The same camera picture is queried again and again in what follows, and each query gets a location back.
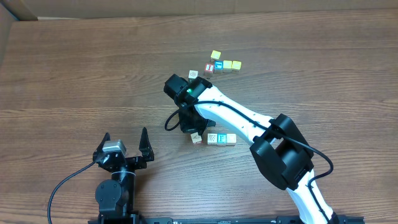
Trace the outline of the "white block green side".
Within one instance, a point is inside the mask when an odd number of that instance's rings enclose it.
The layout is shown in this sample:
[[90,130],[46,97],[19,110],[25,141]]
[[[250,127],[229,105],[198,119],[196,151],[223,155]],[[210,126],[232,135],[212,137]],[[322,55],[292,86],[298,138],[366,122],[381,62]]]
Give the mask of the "white block green side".
[[190,70],[188,73],[188,81],[192,82],[194,79],[198,77],[198,71]]

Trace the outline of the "white block red side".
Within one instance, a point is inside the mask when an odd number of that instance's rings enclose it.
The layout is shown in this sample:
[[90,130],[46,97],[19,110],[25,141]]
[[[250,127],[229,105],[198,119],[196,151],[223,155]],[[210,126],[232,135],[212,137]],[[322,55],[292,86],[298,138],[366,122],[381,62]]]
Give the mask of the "white block red side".
[[192,143],[194,145],[201,144],[203,142],[203,140],[198,132],[192,133],[190,135],[190,137],[191,137]]

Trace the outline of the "white letter W block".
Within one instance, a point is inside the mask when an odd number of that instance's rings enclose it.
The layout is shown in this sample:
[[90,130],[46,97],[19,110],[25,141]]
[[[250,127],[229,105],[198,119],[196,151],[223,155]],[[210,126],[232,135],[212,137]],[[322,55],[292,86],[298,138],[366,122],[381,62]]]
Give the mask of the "white letter W block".
[[208,145],[217,145],[218,135],[216,133],[208,133],[207,134],[207,144]]

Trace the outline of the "blue letter P block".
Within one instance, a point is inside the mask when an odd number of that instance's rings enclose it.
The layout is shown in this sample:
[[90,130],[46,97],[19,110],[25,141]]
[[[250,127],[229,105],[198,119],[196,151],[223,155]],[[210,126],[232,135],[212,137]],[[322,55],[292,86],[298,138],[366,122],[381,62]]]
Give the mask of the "blue letter P block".
[[227,134],[218,133],[217,134],[217,145],[225,146],[227,145]]

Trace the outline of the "lone yellow block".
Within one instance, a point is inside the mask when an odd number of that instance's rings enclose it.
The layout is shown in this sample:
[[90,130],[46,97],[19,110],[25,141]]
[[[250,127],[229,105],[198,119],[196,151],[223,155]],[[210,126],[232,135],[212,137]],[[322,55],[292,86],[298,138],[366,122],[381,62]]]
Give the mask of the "lone yellow block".
[[227,145],[235,145],[237,142],[236,134],[227,134],[226,135],[226,144]]

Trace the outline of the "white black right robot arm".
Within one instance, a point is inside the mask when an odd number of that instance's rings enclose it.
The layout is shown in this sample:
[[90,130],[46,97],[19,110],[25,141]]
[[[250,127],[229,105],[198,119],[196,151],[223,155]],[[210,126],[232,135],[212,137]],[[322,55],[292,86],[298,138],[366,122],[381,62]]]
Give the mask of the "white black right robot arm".
[[177,126],[183,133],[202,135],[206,128],[220,124],[248,143],[259,172],[278,189],[288,191],[303,223],[339,222],[316,184],[333,168],[315,175],[312,157],[318,154],[329,165],[332,161],[308,145],[288,116],[272,118],[251,111],[201,77],[189,82],[173,74],[164,92],[178,106]]

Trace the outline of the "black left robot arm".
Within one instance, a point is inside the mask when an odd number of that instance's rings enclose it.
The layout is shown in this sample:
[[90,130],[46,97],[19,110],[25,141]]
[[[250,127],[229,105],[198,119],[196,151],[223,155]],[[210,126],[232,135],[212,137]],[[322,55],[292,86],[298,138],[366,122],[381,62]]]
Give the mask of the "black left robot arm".
[[95,190],[99,205],[98,223],[145,223],[145,218],[134,209],[136,170],[145,169],[154,160],[147,129],[142,129],[140,156],[127,157],[122,140],[112,141],[106,133],[93,153],[93,162],[111,173]]

